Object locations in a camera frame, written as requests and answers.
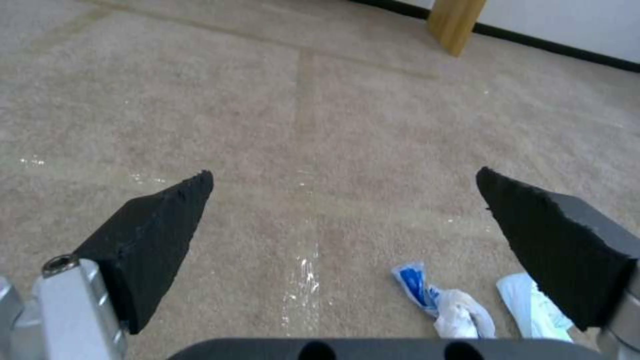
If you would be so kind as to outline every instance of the floor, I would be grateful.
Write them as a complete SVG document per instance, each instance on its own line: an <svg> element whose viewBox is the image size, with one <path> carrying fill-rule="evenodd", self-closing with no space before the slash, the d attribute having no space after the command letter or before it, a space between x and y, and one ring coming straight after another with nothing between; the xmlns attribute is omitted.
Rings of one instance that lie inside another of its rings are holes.
<svg viewBox="0 0 640 360"><path fill-rule="evenodd" d="M435 337L390 269L469 292L521 271L489 165L640 233L640 76L339 0L0 4L0 273L23 293L127 199L216 187L132 359L250 337ZM575 333L581 343L588 338Z"/></svg>

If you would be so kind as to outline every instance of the debris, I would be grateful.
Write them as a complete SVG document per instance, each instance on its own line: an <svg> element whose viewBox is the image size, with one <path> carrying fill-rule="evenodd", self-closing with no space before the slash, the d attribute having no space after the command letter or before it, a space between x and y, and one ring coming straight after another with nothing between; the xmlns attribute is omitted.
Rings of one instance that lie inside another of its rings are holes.
<svg viewBox="0 0 640 360"><path fill-rule="evenodd" d="M572 321L538 289L529 274L522 272L505 276L496 286L523 338L573 342L567 333L573 326Z"/></svg>
<svg viewBox="0 0 640 360"><path fill-rule="evenodd" d="M495 325L489 312L464 291L428 285L424 263L408 263L391 272L407 296L436 318L433 326L441 338L495 338Z"/></svg>

